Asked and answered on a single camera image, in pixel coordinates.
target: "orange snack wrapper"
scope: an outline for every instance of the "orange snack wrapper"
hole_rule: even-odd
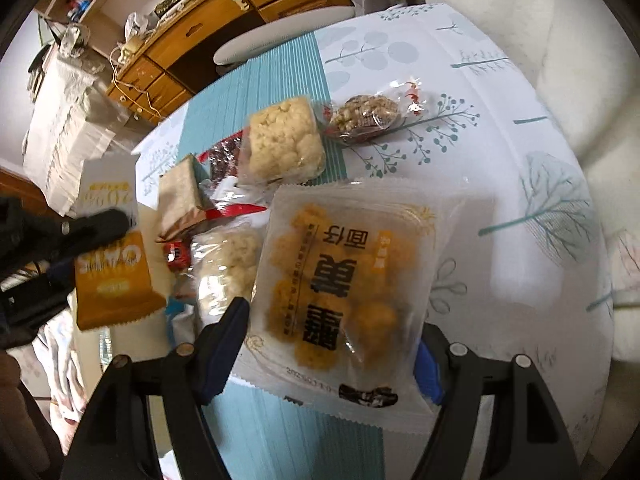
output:
[[[122,324],[164,308],[166,299],[152,285],[136,201],[137,155],[86,160],[76,210],[81,215],[115,207],[131,229],[121,240],[76,258],[76,293],[80,330]]]

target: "drawer knob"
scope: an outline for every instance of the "drawer knob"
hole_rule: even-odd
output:
[[[233,0],[242,10],[249,10],[249,4],[244,0]]]
[[[185,34],[185,36],[188,38],[192,34],[195,34],[196,32],[198,32],[201,28],[202,28],[202,23],[197,23],[196,25],[193,25],[193,27],[191,27],[189,30],[187,30],[187,33]]]

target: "silver screw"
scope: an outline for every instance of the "silver screw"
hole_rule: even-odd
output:
[[[177,348],[175,349],[175,352],[180,357],[187,357],[193,354],[193,345],[191,343],[181,343],[177,346]]]
[[[531,359],[524,354],[516,355],[516,364],[520,368],[529,368],[531,366]]]
[[[469,349],[462,343],[452,343],[449,346],[449,351],[456,357],[463,357],[469,351]]]
[[[122,368],[128,362],[129,362],[129,356],[126,356],[126,355],[116,355],[116,357],[114,357],[111,360],[111,364],[116,368]]]

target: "bookshelf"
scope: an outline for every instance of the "bookshelf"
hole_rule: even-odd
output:
[[[34,10],[47,20],[70,23],[67,17],[70,0],[40,0]],[[107,0],[92,0],[79,19],[91,30],[90,46],[104,57],[109,57],[119,41],[124,42],[124,29],[101,12]]]

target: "power cord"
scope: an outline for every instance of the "power cord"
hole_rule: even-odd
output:
[[[122,88],[120,88],[118,85],[124,85],[127,88],[131,88],[133,90],[135,90],[136,92],[140,92],[141,94],[144,94],[146,96],[146,100],[149,103],[149,108],[145,108],[142,105],[140,105],[140,103],[136,102],[138,104],[138,106],[140,106],[145,112],[152,114],[153,116],[158,117],[161,120],[166,119],[166,117],[164,117],[164,115],[162,115],[156,108],[154,108],[154,106],[151,104],[151,96],[149,95],[149,92],[146,90],[141,90],[140,88],[138,88],[135,85],[132,85],[130,83],[125,83],[124,81],[120,81],[117,77],[116,74],[118,73],[118,71],[116,70],[115,65],[113,64],[113,53],[118,50],[120,47],[116,46],[111,53],[109,54],[109,63],[111,65],[111,69],[113,70],[113,76],[111,78],[111,81],[113,82],[113,85],[120,90],[120,92],[126,96],[126,94],[124,93],[124,91],[122,90]]]

